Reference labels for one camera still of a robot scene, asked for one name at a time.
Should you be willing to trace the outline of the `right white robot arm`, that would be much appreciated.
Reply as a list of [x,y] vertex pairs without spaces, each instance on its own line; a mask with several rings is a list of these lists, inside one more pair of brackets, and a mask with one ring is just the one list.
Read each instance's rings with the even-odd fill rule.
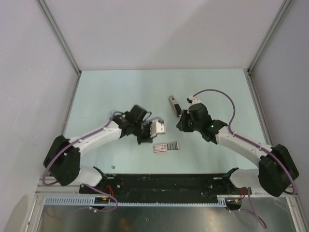
[[286,147],[258,144],[237,134],[225,122],[213,120],[202,103],[183,110],[176,127],[183,132],[197,131],[206,142],[227,147],[257,167],[230,170],[228,179],[223,181],[226,193],[234,194],[239,188],[261,187],[270,195],[279,197],[292,187],[290,194],[296,194],[298,171]]

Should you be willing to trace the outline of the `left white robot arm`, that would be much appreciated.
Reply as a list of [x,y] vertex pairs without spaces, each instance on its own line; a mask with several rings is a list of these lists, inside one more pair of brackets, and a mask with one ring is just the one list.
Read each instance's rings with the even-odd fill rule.
[[95,166],[82,166],[82,157],[124,136],[136,136],[138,144],[151,142],[152,122],[144,119],[147,114],[149,111],[134,105],[130,111],[114,112],[104,125],[84,135],[73,138],[63,135],[56,137],[43,162],[45,171],[42,183],[45,186],[68,186],[78,182],[89,185],[96,193],[102,193],[107,187],[104,173]]

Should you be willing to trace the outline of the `beige deli stapler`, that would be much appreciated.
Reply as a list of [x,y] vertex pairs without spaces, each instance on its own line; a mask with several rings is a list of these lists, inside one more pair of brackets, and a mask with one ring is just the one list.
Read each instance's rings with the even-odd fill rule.
[[180,118],[182,115],[182,109],[173,95],[169,96],[169,102],[175,112],[176,117]]

